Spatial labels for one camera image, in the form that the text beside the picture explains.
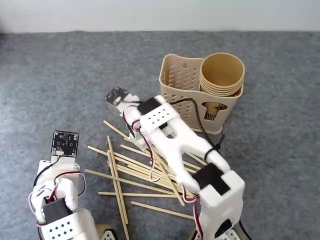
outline black circuit board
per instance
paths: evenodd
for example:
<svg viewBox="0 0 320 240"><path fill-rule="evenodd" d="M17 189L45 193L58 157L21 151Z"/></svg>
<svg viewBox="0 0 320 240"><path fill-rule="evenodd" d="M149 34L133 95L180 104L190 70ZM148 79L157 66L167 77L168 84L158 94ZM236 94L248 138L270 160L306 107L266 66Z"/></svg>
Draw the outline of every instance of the black circuit board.
<svg viewBox="0 0 320 240"><path fill-rule="evenodd" d="M128 94L127 90L116 86L105 96L104 100L111 105L117 106L118 102L116 102L116 99L120 97L120 100L123 100Z"/></svg>
<svg viewBox="0 0 320 240"><path fill-rule="evenodd" d="M51 155L66 157L77 156L79 133L70 131L53 131Z"/></svg>

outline white wire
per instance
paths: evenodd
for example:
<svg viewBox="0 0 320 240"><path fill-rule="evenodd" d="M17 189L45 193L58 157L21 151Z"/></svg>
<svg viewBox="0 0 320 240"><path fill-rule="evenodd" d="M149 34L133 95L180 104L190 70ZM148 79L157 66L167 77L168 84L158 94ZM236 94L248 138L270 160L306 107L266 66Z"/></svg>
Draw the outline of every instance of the white wire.
<svg viewBox="0 0 320 240"><path fill-rule="evenodd" d="M31 196L32 196L33 193L34 193L33 191L29 193L28 203L29 203L29 207L31 209L31 212L33 213L33 215L36 215L36 211L34 210L34 206L31 203Z"/></svg>
<svg viewBox="0 0 320 240"><path fill-rule="evenodd" d="M53 191L52 189L47 188L47 187L45 187L45 186L46 186L46 185L44 185L43 187L37 189L36 191L32 191L32 192L29 193L28 203L29 203L29 207L30 207L30 209L31 209L31 212L32 212L34 215L36 215L36 211L34 210L34 206L33 206L32 202L31 202L32 194L38 193L38 192L40 192L40 191L42 191L42 190L49 190L50 192Z"/></svg>
<svg viewBox="0 0 320 240"><path fill-rule="evenodd" d="M182 198L183 198L183 201L185 201L187 204L192 204L194 202L196 202L198 200L198 198L194 198L192 200L187 200L186 197L185 197L185 193L186 193L186 189L185 187L181 184L181 188L182 188Z"/></svg>

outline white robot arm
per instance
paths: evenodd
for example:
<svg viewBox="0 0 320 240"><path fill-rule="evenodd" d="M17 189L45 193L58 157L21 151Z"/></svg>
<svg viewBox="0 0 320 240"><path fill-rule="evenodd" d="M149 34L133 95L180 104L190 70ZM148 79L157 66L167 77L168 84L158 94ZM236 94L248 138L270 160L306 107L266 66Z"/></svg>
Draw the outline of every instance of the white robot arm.
<svg viewBox="0 0 320 240"><path fill-rule="evenodd" d="M130 139L142 151L154 145L177 182L199 196L201 237L223 239L240 220L245 189L241 177L213 146L188 127L162 96L142 102L125 89L115 87L105 100L121 112ZM204 158L208 165L191 176L184 168L183 153Z"/></svg>
<svg viewBox="0 0 320 240"><path fill-rule="evenodd" d="M40 161L29 205L36 216L41 240L99 240L91 213L78 208L86 187L76 164L79 134L54 131L51 161ZM79 176L83 191L78 193Z"/></svg>

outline carpet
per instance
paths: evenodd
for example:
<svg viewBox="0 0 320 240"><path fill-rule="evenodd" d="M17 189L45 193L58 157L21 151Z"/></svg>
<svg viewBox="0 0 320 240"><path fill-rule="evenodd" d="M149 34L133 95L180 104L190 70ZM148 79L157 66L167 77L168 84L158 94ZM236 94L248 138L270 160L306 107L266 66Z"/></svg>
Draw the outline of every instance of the carpet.
<svg viewBox="0 0 320 240"><path fill-rule="evenodd" d="M223 127L221 154L245 181L242 223L252 239L316 239L320 195L320 33L312 32L68 32L0 36L0 239L37 239L27 197L40 160L50 159L54 129L79 132L77 163L108 173L91 145L115 151L125 130L104 102L114 86L141 99L160 93L163 57L175 53L238 56L246 66L244 94ZM215 141L219 136L212 136ZM121 174L122 177L134 180ZM124 239L110 180L86 174L79 199L96 222ZM124 192L148 193L122 184ZM130 201L191 215L176 199L126 197L129 233L137 239L186 239L194 222Z"/></svg>

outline plastic basket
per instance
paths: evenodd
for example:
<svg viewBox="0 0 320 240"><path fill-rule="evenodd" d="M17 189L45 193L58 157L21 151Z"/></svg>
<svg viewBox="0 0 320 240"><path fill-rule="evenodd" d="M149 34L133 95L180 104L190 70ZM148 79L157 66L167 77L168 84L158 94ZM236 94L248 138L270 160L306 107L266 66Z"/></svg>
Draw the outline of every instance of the plastic basket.
<svg viewBox="0 0 320 240"><path fill-rule="evenodd" d="M241 97L244 85L242 82L241 88L234 96L215 96L200 91L199 73L203 60L175 54L166 55L159 76L161 95L169 103L183 98L193 98L197 103L205 131L219 134L232 108ZM201 132L192 101L177 103L173 107L189 127Z"/></svg>

